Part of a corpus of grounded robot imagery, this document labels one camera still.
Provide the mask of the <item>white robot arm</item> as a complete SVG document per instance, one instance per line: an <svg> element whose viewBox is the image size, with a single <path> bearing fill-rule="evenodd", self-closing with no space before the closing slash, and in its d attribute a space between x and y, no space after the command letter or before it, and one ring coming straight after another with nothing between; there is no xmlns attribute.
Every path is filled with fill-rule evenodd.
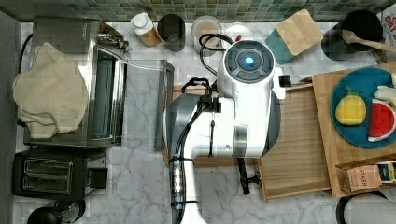
<svg viewBox="0 0 396 224"><path fill-rule="evenodd" d="M260 158L275 144L279 101L286 96L280 75L271 50L241 40L221 57L215 86L195 77L186 85L202 85L205 92L183 91L165 108L172 224L205 224L195 189L195 158Z"/></svg>

